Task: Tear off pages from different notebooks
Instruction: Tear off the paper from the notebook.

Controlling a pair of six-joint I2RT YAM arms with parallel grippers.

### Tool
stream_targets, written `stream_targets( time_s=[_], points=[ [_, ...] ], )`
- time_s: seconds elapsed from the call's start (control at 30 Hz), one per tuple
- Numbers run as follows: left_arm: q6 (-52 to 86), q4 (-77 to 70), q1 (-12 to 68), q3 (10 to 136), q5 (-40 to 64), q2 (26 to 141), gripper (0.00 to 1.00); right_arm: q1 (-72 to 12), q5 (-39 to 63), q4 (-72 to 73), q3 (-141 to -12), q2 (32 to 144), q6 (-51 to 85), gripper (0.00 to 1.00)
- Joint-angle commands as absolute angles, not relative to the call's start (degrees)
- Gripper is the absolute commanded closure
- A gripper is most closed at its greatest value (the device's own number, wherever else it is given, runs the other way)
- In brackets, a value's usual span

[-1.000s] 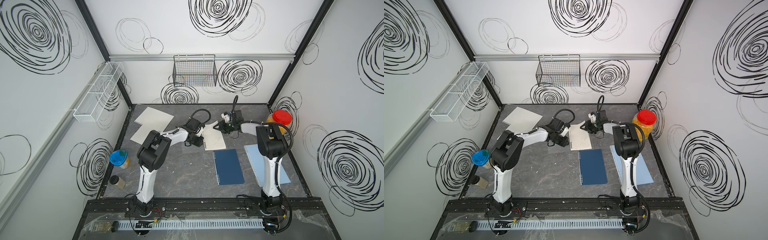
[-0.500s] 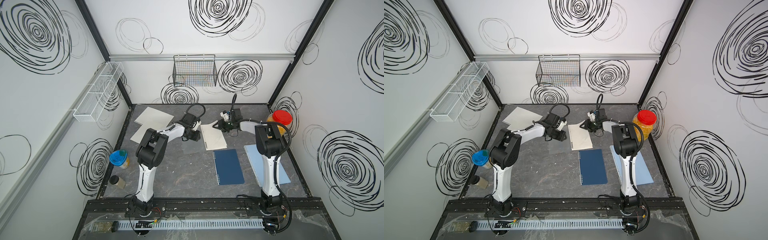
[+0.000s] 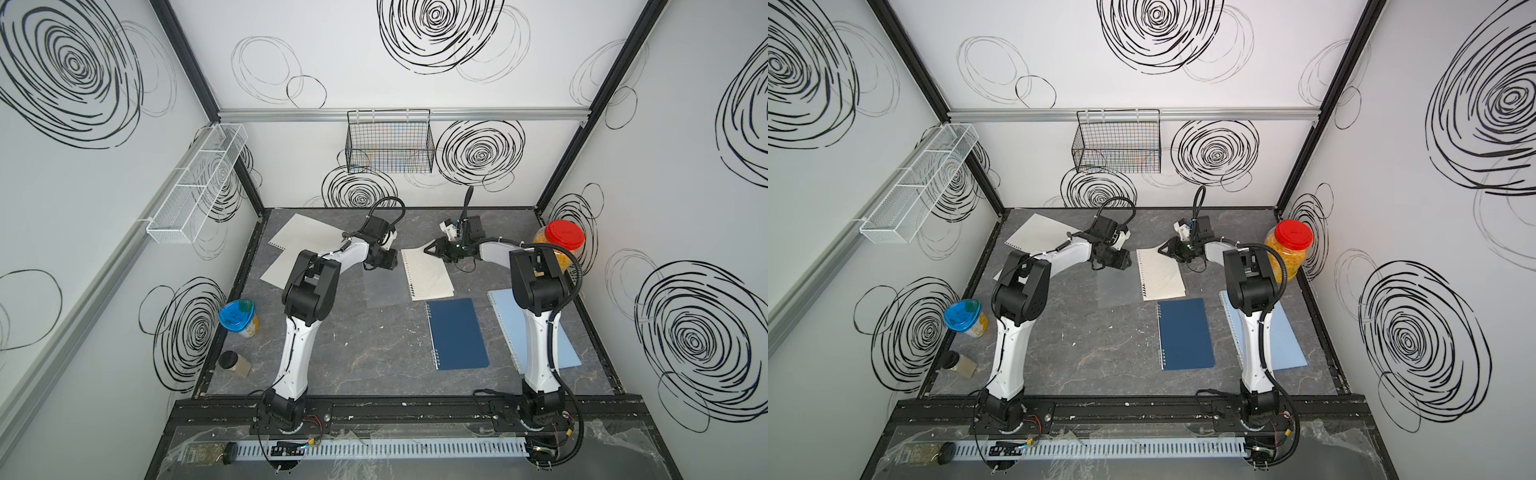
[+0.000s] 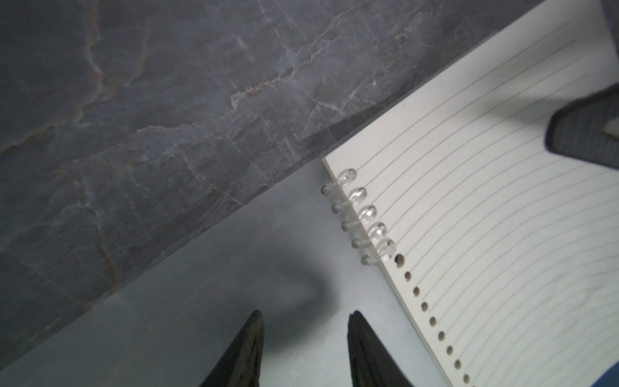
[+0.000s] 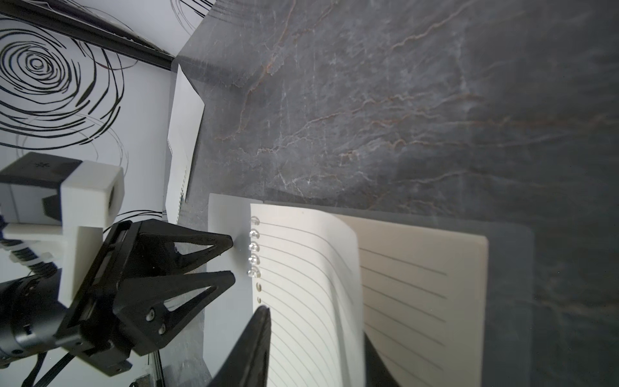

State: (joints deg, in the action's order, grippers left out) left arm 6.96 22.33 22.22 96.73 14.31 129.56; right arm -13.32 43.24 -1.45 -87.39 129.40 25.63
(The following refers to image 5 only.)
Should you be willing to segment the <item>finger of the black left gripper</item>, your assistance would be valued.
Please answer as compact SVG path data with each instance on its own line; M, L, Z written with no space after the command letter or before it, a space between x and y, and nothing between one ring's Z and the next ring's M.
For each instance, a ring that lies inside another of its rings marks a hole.
M132 278L121 283L113 312L133 351L144 356L166 347L234 284L230 271Z
M233 248L229 235L160 220L137 223L136 251L158 274L185 274Z

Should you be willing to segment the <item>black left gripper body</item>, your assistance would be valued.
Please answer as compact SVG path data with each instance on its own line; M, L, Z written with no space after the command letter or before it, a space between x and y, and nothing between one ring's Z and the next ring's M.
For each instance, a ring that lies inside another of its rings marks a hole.
M43 229L64 263L1 285L1 366L64 348L110 377L126 372L132 352L145 354L145 306L129 294L145 275L145 224L120 222L107 236Z

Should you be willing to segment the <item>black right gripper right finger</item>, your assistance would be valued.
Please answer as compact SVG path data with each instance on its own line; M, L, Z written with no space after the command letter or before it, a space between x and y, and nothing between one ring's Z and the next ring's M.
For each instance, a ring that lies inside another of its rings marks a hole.
M365 375L367 387L399 387L388 371L368 335L364 335Z

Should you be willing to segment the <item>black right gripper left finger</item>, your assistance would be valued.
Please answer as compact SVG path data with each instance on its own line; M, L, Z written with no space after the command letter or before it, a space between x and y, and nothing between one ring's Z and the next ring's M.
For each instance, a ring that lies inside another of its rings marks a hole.
M259 306L209 387L266 387L269 375L272 319Z

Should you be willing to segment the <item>frosted cover white notebook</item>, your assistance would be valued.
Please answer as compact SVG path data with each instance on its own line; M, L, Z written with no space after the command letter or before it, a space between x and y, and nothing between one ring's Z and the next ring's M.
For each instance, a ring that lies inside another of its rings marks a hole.
M527 386L532 266L527 227L212 194L208 229L234 241L210 269L235 285L206 317L218 372L256 308L250 258L251 205L293 206L342 219L357 236L363 328L400 386Z

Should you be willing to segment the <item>torn lined paper page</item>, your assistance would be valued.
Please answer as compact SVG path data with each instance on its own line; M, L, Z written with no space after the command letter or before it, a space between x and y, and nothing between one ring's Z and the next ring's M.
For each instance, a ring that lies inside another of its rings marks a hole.
M204 107L204 102L179 65L167 140L169 150L174 146L184 147L189 159L190 171Z

